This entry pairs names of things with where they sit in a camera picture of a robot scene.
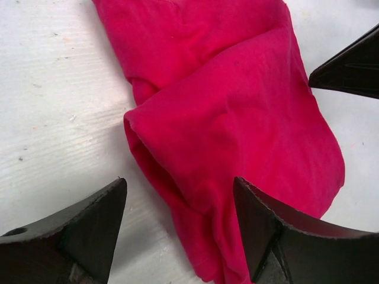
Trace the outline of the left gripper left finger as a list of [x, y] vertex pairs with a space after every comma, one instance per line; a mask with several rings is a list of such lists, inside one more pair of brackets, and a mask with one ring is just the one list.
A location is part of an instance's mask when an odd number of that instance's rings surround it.
[[118, 178], [1, 236], [1, 283], [107, 283], [127, 198]]

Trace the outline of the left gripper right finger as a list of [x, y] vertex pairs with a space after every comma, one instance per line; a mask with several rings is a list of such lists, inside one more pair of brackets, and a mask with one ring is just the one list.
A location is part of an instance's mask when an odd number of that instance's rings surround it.
[[313, 218], [241, 177], [233, 195], [252, 283], [378, 283], [378, 233]]

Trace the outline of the crimson red t shirt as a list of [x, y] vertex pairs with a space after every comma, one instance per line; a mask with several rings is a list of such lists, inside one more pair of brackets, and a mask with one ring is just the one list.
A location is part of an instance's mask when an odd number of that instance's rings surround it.
[[248, 283], [241, 176], [315, 218], [345, 181], [283, 1], [95, 1], [132, 85], [130, 151], [203, 281]]

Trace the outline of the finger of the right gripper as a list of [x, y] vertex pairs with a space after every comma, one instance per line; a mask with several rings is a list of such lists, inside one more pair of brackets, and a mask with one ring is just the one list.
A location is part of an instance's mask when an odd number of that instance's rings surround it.
[[309, 87], [378, 99], [378, 26], [324, 62]]

